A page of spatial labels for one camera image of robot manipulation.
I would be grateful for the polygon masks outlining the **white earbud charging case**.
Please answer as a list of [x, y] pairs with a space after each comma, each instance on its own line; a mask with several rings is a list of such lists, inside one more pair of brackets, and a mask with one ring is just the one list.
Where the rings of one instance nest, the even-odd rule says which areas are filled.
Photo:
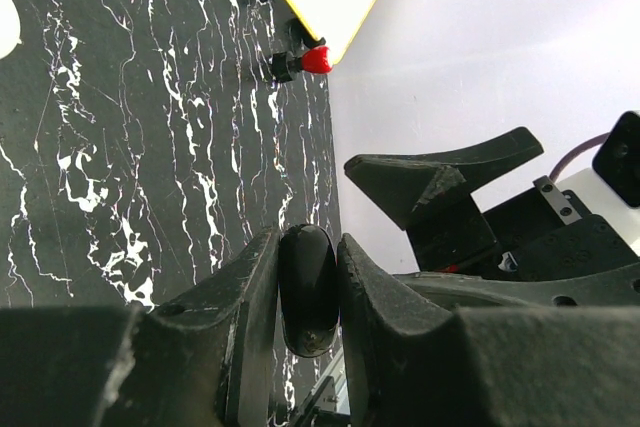
[[21, 44], [21, 21], [13, 0], [0, 0], [0, 58], [9, 56]]

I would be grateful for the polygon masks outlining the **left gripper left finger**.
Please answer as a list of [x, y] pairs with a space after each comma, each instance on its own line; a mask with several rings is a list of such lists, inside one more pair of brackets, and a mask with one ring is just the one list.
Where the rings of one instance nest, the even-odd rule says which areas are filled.
[[280, 232], [152, 312], [5, 308], [5, 426], [263, 426]]

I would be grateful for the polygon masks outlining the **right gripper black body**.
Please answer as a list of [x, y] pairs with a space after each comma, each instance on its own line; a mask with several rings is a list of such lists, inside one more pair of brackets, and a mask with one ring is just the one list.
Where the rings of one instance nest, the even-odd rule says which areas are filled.
[[579, 218], [570, 223], [537, 191], [481, 212], [467, 198], [407, 230], [419, 269], [538, 282], [570, 279], [632, 265], [638, 255], [604, 217], [572, 191]]

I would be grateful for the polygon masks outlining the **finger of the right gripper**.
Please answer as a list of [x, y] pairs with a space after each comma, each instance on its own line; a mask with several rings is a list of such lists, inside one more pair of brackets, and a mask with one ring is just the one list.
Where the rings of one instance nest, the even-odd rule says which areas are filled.
[[638, 263], [584, 277], [541, 282], [486, 280], [435, 273], [397, 274], [395, 278], [442, 308], [639, 304]]
[[359, 154], [344, 172], [401, 230], [435, 217], [495, 179], [542, 155], [525, 127], [479, 144], [421, 155]]

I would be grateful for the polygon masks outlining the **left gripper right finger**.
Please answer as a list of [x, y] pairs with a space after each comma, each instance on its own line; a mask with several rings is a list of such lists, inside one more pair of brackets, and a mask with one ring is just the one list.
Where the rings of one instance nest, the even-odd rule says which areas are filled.
[[337, 248], [355, 426], [635, 426], [639, 304], [442, 308]]

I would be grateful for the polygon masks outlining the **black earbud charging case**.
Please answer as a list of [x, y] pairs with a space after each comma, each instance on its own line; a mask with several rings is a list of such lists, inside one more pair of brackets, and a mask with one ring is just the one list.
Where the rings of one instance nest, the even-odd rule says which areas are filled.
[[325, 354], [339, 320], [337, 263], [327, 233], [311, 224], [289, 228], [279, 242], [277, 274], [288, 349], [303, 358]]

